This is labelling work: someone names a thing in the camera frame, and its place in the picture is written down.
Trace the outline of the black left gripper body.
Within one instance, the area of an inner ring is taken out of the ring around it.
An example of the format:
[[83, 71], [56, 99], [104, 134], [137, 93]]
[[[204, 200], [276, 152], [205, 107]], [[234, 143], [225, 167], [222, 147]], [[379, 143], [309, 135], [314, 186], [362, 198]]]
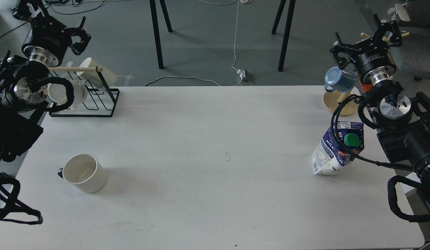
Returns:
[[47, 67], [61, 65], [71, 45], [66, 26], [50, 16], [41, 0], [18, 0], [12, 12], [15, 19], [31, 24], [21, 47], [22, 53], [31, 60], [41, 55]]

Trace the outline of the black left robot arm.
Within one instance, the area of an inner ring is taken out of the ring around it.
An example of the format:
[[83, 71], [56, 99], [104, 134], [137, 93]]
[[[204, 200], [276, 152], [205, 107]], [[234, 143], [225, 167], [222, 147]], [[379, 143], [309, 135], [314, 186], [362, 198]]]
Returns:
[[0, 162], [12, 162], [32, 147], [43, 128], [44, 112], [59, 112], [72, 106], [73, 84], [50, 77], [68, 48], [81, 55], [89, 41], [83, 17], [78, 27], [67, 27], [50, 16], [41, 0], [18, 0], [13, 17], [31, 25], [22, 45], [22, 56], [6, 53], [0, 61]]

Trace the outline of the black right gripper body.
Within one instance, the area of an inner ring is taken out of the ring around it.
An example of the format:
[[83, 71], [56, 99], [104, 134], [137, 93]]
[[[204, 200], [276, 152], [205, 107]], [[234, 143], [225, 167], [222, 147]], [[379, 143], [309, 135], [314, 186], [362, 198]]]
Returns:
[[394, 60], [388, 52], [387, 42], [366, 39], [355, 46], [361, 50], [351, 53], [350, 62], [362, 83], [375, 83], [374, 75], [377, 73], [381, 72], [391, 77], [397, 71]]

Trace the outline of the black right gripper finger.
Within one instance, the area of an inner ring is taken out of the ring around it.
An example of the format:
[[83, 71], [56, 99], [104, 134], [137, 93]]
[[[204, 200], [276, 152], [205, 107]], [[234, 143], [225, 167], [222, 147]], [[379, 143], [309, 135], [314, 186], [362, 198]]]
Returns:
[[357, 55], [357, 47], [353, 44], [344, 44], [338, 33], [335, 33], [336, 41], [330, 53], [339, 69], [343, 70], [349, 64], [354, 64], [354, 56]]
[[[381, 45], [385, 42], [388, 47], [399, 47], [402, 45], [402, 33], [399, 30], [397, 21], [381, 22], [377, 14], [373, 15], [373, 19], [377, 24], [377, 30], [372, 36], [372, 43], [375, 45]], [[390, 32], [391, 36], [388, 38], [388, 42], [383, 40], [383, 36]]]

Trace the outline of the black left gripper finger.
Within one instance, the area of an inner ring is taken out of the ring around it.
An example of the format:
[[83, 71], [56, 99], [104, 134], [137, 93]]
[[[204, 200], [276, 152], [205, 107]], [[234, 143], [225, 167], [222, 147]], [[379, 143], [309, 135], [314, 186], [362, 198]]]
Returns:
[[83, 36], [83, 35], [87, 35], [87, 46], [88, 46], [88, 43], [91, 40], [91, 35], [86, 32], [86, 29], [84, 27], [85, 21], [86, 21], [86, 17], [83, 16], [83, 18], [82, 18], [82, 20], [81, 20], [81, 22], [80, 22], [80, 24], [79, 24], [78, 27], [68, 27], [64, 31], [71, 38], [74, 37], [74, 36], [80, 37], [80, 36]]
[[70, 48], [75, 55], [81, 55], [87, 47], [87, 35], [80, 36], [80, 39], [80, 42], [75, 42], [70, 45]]

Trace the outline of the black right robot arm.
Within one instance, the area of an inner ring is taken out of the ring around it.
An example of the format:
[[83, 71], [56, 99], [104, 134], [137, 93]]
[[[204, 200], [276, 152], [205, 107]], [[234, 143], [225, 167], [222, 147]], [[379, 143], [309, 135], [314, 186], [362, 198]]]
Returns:
[[[374, 35], [356, 44], [342, 43], [336, 34], [336, 44], [330, 50], [339, 69], [353, 64], [363, 85], [371, 89], [364, 95], [352, 94], [340, 101], [333, 112], [330, 127], [338, 138], [338, 115], [350, 101], [358, 103], [357, 113], [362, 123], [379, 130], [377, 138], [388, 162], [369, 160], [356, 155], [347, 146], [344, 151], [357, 159], [377, 166], [414, 172], [419, 182], [402, 176], [388, 180], [388, 204], [397, 217], [411, 223], [430, 222], [430, 99], [422, 92], [414, 98], [402, 94], [402, 86], [391, 76], [397, 67], [388, 48], [399, 47], [402, 35], [396, 21], [380, 21], [374, 15], [377, 30]], [[427, 215], [407, 215], [397, 203], [397, 183], [416, 188]]]

